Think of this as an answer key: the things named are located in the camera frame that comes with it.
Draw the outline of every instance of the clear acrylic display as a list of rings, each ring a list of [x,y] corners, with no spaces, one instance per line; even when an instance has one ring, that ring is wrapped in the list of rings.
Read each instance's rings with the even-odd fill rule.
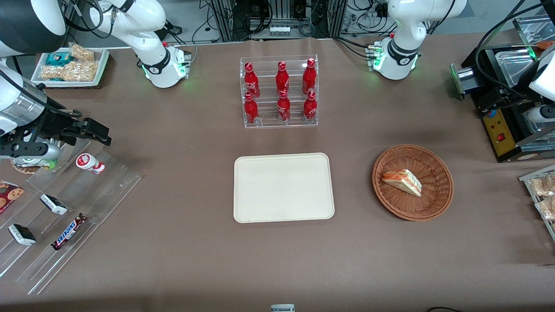
[[[46,287],[140,180],[139,175],[100,147],[86,142],[86,148],[80,150],[79,143],[65,147],[64,152],[72,157],[57,171],[39,170],[29,178],[22,185],[26,192],[14,202],[21,206],[13,209],[9,218],[1,220],[0,269],[2,274],[9,269],[10,275],[12,271],[15,276],[19,275],[17,283],[28,294],[38,294]],[[80,152],[95,156],[105,164],[105,170],[96,175],[79,169],[74,163]],[[69,210],[63,215],[51,212],[39,200],[44,193],[56,197]],[[51,244],[79,213],[88,220],[60,250],[54,250]],[[18,244],[7,229],[12,223],[28,227],[37,242],[31,246]]]
[[[306,95],[302,93],[302,74],[306,68],[306,61],[309,58],[316,60],[316,72],[318,72],[318,56],[301,55],[301,56],[269,56],[269,57],[242,57],[239,64],[239,82],[241,86],[241,99],[243,110],[243,123],[245,128],[260,127],[290,127],[290,126],[316,126],[318,125],[318,112],[316,119],[312,123],[303,120],[303,108]],[[289,101],[291,102],[291,118],[287,122],[278,119],[278,95],[276,90],[275,77],[278,73],[278,62],[284,61],[287,65],[289,73]],[[245,114],[245,63],[252,63],[254,72],[258,76],[260,84],[260,98],[256,100],[258,105],[258,114],[260,122],[258,124],[250,124],[247,122]],[[320,106],[318,80],[316,76],[316,101]]]

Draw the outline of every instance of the snickers bar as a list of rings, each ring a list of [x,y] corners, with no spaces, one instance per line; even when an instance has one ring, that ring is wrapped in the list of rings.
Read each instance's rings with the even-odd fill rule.
[[[69,224],[69,226],[64,230],[62,235],[58,237],[58,239],[52,243],[52,247],[54,250],[60,250],[60,248],[77,232],[77,230],[81,227],[85,221],[87,221],[87,217],[85,217],[82,213],[79,213],[77,217]]]

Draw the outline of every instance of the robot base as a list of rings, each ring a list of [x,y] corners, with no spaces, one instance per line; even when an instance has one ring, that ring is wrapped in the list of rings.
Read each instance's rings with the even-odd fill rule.
[[[407,59],[407,63],[404,65],[399,65],[387,50],[387,45],[391,40],[391,38],[384,38],[382,41],[374,43],[372,51],[366,49],[367,56],[376,57],[376,59],[368,60],[368,68],[370,71],[379,72],[387,79],[400,80],[407,77],[408,73],[414,69],[418,56],[415,56],[412,60]]]
[[[191,68],[191,54],[175,47],[167,47],[170,52],[170,62],[160,74],[151,74],[143,66],[146,77],[158,88],[169,88],[181,79],[189,78]]]

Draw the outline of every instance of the white box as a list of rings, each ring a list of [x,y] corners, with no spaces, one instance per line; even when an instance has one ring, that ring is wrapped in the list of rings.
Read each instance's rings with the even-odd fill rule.
[[[108,57],[110,52],[103,48],[87,48],[94,52],[94,60],[98,62],[97,74],[94,76],[93,81],[55,81],[55,80],[45,80],[41,78],[42,67],[46,64],[46,59],[50,53],[43,53],[38,61],[37,67],[33,72],[31,81],[34,84],[44,83],[50,88],[75,88],[75,87],[94,87],[100,83],[106,64],[108,63]],[[69,52],[69,48],[59,48],[56,52]]]

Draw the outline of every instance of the snack tray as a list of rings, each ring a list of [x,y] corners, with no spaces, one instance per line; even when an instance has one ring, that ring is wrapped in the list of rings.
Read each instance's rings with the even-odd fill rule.
[[[96,175],[79,169],[75,159],[87,152],[106,166]],[[100,144],[78,140],[73,147],[62,148],[57,170],[40,169],[21,187],[25,193],[0,215],[0,276],[2,281],[16,281],[28,294],[40,294],[73,254],[106,220],[140,180],[140,176],[108,153]],[[56,197],[69,209],[58,215],[39,200],[42,194]],[[79,214],[88,220],[60,250],[51,244]],[[8,231],[16,223],[31,230],[37,242],[18,244]]]
[[[110,52],[103,48],[87,48],[94,52],[94,60],[98,62],[97,73],[94,76],[93,81],[56,81],[56,80],[45,80],[41,78],[42,67],[46,64],[46,59],[50,53],[43,53],[38,61],[37,67],[33,72],[31,81],[34,84],[44,83],[45,86],[50,88],[74,88],[74,87],[94,87],[100,83],[102,78],[102,73],[106,68],[108,63],[108,58]],[[69,52],[69,48],[59,48],[56,52]]]
[[[530,186],[530,183],[528,182],[528,180],[532,179],[532,178],[542,177],[542,176],[544,176],[548,173],[554,173],[554,172],[555,172],[555,165],[552,165],[552,166],[543,168],[541,170],[538,170],[536,172],[533,172],[531,174],[527,174],[527,175],[524,175],[524,176],[518,178],[520,181],[524,182],[524,185],[526,185],[526,188],[528,189],[528,192],[530,193],[530,196],[532,197],[532,200],[534,201],[535,204],[541,202],[543,200],[543,197],[542,196],[537,196],[532,191],[532,187]],[[555,227],[555,224],[549,224],[549,221],[545,220],[545,218],[543,216],[542,216],[542,220],[545,222],[547,230],[549,231],[549,233],[551,235],[551,238],[553,239],[553,241],[555,241],[555,232],[553,231],[554,227]]]

